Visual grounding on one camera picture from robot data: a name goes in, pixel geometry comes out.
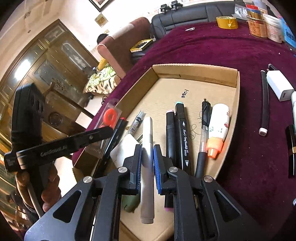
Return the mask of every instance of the framed picture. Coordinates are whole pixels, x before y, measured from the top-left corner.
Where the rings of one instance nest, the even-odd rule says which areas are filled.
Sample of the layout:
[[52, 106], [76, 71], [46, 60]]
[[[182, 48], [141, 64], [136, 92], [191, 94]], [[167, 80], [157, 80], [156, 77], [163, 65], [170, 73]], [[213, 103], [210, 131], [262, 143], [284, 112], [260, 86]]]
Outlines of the framed picture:
[[101, 13], [96, 17], [95, 21], [98, 25], [100, 25], [100, 27], [103, 27], [106, 23], [108, 23], [108, 20]]
[[96, 9], [102, 11], [105, 7], [107, 7], [113, 0], [89, 0]]

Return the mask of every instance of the floor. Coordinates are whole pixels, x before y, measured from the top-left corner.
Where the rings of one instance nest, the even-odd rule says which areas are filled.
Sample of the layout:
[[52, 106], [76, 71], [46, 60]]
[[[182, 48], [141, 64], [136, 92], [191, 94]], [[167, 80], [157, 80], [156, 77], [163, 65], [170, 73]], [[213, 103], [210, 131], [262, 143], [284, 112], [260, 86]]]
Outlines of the floor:
[[[92, 100], [89, 101], [88, 106], [85, 108], [93, 115], [96, 115], [102, 106], [102, 97], [104, 95], [95, 96]], [[91, 118], [81, 113], [76, 122], [87, 128], [91, 122]], [[55, 162], [55, 166], [58, 170], [58, 175], [60, 177], [59, 188], [61, 189], [61, 194], [64, 196], [72, 187], [76, 185], [76, 179], [72, 172], [73, 164], [66, 157], [58, 158]]]

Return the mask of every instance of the orange bottle cap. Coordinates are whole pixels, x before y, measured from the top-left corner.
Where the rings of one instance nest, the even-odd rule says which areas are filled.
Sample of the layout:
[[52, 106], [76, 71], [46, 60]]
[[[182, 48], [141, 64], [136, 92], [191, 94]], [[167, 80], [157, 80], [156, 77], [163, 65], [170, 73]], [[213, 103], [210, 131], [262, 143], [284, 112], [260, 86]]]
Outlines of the orange bottle cap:
[[210, 158], [216, 158], [218, 153], [222, 151], [223, 147], [223, 140], [219, 137], [211, 137], [207, 141], [207, 151], [208, 151], [208, 157]]

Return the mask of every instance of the black tube with gold band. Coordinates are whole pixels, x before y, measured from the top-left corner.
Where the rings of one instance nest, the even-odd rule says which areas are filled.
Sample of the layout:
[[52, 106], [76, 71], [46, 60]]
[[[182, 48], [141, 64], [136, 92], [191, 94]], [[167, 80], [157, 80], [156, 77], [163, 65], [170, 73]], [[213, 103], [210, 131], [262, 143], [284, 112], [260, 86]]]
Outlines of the black tube with gold band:
[[286, 128], [286, 138], [288, 144], [288, 156], [289, 156], [289, 178], [295, 178], [296, 176], [296, 137], [294, 125], [289, 125]]

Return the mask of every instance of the maroon velvet cloth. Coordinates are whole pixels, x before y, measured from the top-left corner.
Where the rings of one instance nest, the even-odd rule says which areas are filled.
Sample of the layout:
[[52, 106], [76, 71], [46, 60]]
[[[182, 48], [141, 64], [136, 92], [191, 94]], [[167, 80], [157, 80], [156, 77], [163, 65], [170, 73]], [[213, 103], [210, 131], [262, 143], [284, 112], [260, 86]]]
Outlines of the maroon velvet cloth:
[[[185, 29], [195, 27], [193, 31]], [[296, 180], [288, 179], [285, 128], [293, 123], [291, 101], [279, 102], [269, 88], [270, 121], [267, 137], [260, 128], [262, 84], [260, 70], [269, 63], [295, 86], [296, 57], [285, 44], [250, 35], [248, 25], [235, 30], [202, 23], [173, 29], [127, 73], [110, 99], [121, 99], [153, 65], [194, 63], [226, 66], [240, 71], [241, 95], [237, 126], [218, 182], [271, 236], [292, 211]], [[102, 109], [93, 119], [92, 129]]]

